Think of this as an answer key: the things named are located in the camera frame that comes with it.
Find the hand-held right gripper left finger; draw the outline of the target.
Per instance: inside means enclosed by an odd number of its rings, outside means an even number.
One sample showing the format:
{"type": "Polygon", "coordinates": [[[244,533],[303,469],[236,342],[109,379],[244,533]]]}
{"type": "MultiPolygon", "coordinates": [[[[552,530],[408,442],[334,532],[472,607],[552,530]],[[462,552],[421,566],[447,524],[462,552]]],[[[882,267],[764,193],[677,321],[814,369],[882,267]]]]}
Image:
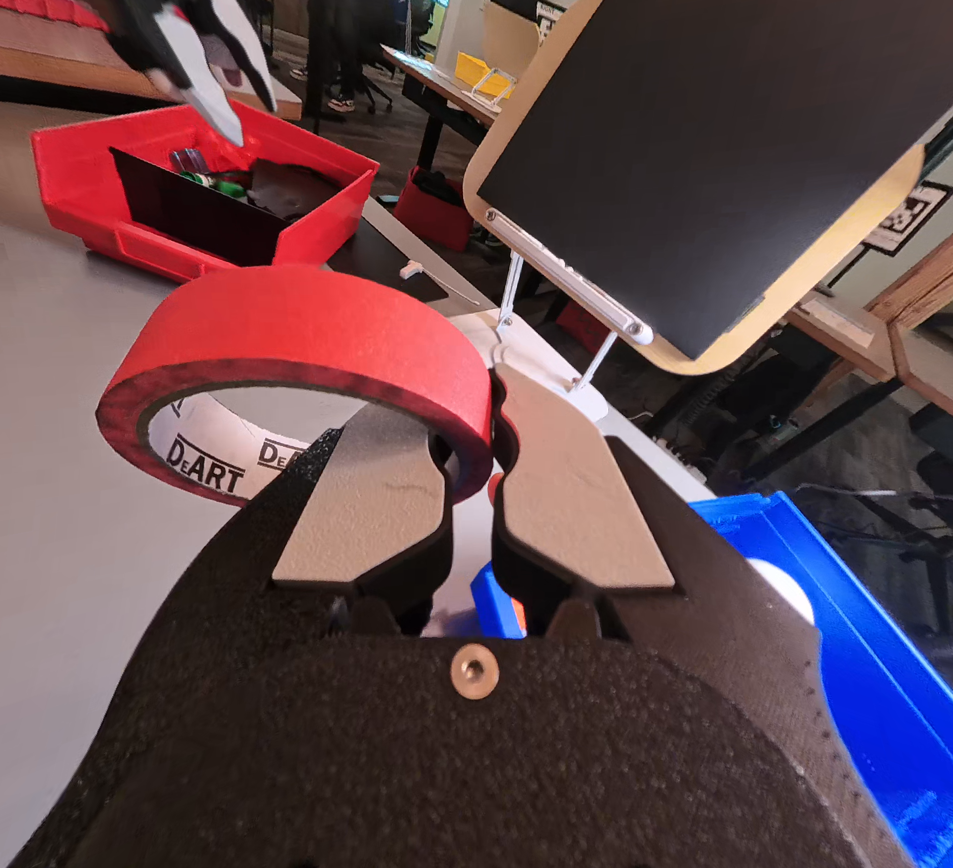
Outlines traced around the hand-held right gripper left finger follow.
{"type": "Polygon", "coordinates": [[[454,556],[452,487],[416,419],[367,405],[345,425],[272,571],[280,587],[430,601],[454,556]]]}

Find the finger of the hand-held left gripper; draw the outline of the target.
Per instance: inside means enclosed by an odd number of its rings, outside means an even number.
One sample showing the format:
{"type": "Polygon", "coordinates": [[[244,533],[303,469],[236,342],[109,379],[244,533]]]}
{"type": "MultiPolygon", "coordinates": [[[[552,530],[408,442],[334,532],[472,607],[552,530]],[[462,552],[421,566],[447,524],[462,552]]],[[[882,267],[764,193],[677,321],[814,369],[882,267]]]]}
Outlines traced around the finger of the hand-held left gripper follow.
{"type": "Polygon", "coordinates": [[[240,121],[224,89],[212,74],[195,28],[171,6],[153,13],[149,30],[158,60],[148,79],[167,99],[190,105],[231,145],[244,146],[240,121]]]}
{"type": "Polygon", "coordinates": [[[207,32],[201,42],[212,74],[237,89],[246,80],[271,114],[278,113],[268,60],[239,0],[201,0],[207,32]]]}

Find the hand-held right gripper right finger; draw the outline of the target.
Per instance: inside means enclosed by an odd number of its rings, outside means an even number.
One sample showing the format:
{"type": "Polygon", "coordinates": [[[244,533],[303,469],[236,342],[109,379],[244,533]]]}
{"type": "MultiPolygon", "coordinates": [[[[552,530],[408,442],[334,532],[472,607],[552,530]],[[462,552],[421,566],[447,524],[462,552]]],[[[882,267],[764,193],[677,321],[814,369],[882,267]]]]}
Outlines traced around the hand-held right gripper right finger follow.
{"type": "Polygon", "coordinates": [[[671,594],[676,579],[597,425],[508,363],[492,384],[500,588],[527,615],[554,615],[573,597],[671,594]]]}

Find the red plastic parts bin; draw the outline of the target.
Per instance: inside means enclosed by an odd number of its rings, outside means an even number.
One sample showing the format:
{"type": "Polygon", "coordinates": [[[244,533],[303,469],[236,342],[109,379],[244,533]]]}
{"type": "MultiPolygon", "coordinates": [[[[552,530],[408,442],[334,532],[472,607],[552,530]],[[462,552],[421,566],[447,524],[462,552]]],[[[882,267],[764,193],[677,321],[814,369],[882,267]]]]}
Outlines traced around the red plastic parts bin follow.
{"type": "Polygon", "coordinates": [[[256,159],[310,167],[343,186],[339,194],[282,232],[270,265],[325,263],[356,231],[379,164],[325,137],[233,101],[244,146],[231,145],[196,111],[174,106],[46,128],[31,136],[39,191],[51,225],[92,252],[185,283],[231,263],[132,221],[109,148],[177,173],[169,154],[199,149],[214,174],[245,173],[256,159]]]}

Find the red tape roll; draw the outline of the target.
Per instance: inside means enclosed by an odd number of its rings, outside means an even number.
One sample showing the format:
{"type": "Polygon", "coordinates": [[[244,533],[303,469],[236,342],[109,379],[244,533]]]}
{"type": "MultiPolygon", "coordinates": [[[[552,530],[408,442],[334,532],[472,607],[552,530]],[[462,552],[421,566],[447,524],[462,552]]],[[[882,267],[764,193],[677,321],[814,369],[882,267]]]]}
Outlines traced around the red tape roll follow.
{"type": "Polygon", "coordinates": [[[410,415],[458,463],[453,501],[493,468],[491,379],[451,320],[398,290],[318,266],[234,267],[174,290],[150,315],[96,409],[106,442],[149,475],[242,506],[256,493],[176,469],[149,440],[159,410],[240,386],[333,392],[410,415]]]}

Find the blue plastic parts bin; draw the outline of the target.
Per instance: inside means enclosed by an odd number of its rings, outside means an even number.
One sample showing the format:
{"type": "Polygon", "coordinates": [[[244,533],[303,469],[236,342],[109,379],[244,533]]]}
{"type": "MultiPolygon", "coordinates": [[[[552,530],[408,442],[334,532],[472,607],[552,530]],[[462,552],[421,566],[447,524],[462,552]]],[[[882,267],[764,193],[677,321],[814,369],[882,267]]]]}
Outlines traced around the blue plastic parts bin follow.
{"type": "Polygon", "coordinates": [[[951,688],[780,493],[693,502],[746,559],[804,589],[820,688],[850,760],[914,866],[951,866],[951,688]]]}

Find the wooden table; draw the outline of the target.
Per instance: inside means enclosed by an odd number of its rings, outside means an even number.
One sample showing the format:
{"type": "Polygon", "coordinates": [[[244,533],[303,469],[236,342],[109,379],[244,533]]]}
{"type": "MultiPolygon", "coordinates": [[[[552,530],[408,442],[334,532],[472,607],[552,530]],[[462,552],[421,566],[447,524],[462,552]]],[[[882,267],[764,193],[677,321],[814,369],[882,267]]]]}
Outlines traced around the wooden table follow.
{"type": "Polygon", "coordinates": [[[163,100],[125,64],[105,35],[62,20],[1,11],[1,74],[62,87],[163,100]]]}

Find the green marker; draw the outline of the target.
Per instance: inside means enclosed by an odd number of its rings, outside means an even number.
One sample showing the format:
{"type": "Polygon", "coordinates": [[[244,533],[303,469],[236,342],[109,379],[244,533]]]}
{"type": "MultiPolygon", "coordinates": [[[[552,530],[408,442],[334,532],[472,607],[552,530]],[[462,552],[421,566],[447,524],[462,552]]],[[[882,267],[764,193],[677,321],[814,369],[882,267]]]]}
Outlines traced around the green marker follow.
{"type": "Polygon", "coordinates": [[[231,199],[241,202],[247,202],[247,190],[242,183],[236,183],[232,179],[223,178],[218,175],[208,173],[197,173],[183,171],[180,176],[183,179],[196,183],[204,188],[221,193],[231,199]]]}

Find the blue office chair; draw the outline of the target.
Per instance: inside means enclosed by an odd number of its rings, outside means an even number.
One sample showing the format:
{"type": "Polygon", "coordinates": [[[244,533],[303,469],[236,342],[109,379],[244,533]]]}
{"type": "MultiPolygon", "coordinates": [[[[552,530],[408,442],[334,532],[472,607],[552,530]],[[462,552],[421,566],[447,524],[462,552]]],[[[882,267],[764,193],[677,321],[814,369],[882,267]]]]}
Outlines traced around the blue office chair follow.
{"type": "Polygon", "coordinates": [[[433,0],[362,0],[359,9],[361,67],[386,70],[394,75],[397,67],[384,48],[420,56],[421,39],[433,25],[433,0]]]}

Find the red fabric bag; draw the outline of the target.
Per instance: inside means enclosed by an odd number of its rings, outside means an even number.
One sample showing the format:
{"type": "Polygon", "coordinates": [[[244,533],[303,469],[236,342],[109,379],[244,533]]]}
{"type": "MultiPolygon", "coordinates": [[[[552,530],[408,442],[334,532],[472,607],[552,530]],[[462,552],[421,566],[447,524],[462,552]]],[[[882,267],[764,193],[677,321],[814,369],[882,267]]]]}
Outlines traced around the red fabric bag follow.
{"type": "Polygon", "coordinates": [[[556,315],[555,324],[592,355],[613,335],[611,330],[573,300],[556,315]]]}
{"type": "Polygon", "coordinates": [[[409,172],[393,215],[421,240],[457,253],[467,249],[474,230],[462,183],[419,165],[409,172]]]}

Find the wooden desk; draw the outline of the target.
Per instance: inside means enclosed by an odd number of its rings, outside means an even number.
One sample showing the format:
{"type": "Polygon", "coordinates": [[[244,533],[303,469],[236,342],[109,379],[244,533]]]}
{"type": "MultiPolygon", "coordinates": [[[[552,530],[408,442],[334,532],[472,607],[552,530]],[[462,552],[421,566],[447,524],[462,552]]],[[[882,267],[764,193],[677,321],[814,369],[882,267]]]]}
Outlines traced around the wooden desk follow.
{"type": "Polygon", "coordinates": [[[422,169],[433,169],[445,126],[472,145],[480,145],[516,86],[504,76],[502,95],[491,98],[432,63],[388,46],[383,46],[382,51],[388,62],[404,74],[402,96],[427,114],[416,162],[422,169]]]}

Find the white roll with blue core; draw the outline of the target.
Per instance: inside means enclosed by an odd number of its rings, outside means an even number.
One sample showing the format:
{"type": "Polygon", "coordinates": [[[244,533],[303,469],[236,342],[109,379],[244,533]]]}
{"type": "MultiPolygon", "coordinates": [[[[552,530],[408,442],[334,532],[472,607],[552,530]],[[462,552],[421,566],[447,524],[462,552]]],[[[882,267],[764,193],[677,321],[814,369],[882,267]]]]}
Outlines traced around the white roll with blue core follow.
{"type": "Polygon", "coordinates": [[[785,570],[756,557],[748,557],[748,564],[811,626],[815,626],[812,604],[802,586],[785,570]]]}

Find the wooden workbench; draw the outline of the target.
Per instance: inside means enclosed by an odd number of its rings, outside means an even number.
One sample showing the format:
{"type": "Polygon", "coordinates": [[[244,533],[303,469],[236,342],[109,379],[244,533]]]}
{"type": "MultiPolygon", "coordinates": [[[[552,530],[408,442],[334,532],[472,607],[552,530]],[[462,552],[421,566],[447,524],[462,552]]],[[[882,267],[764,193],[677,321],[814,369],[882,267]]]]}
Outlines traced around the wooden workbench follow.
{"type": "Polygon", "coordinates": [[[951,413],[951,350],[931,343],[914,329],[951,302],[951,298],[951,239],[900,276],[869,309],[822,297],[816,291],[809,293],[805,302],[819,302],[836,310],[840,318],[848,318],[869,330],[872,338],[864,346],[842,326],[824,321],[801,305],[786,314],[786,324],[795,326],[835,355],[828,372],[807,394],[804,407],[811,407],[823,392],[857,372],[871,381],[871,388],[882,389],[888,380],[898,379],[901,386],[917,392],[929,404],[951,413]]]}

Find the framed marker sign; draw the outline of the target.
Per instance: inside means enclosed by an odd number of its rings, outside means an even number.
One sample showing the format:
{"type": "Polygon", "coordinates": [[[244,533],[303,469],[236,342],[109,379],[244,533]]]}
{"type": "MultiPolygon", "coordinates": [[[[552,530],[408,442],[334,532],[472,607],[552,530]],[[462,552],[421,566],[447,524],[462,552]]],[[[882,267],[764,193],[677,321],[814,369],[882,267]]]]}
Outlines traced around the framed marker sign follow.
{"type": "Polygon", "coordinates": [[[862,245],[867,250],[895,256],[951,196],[950,185],[924,181],[905,197],[899,207],[871,230],[862,245]]]}

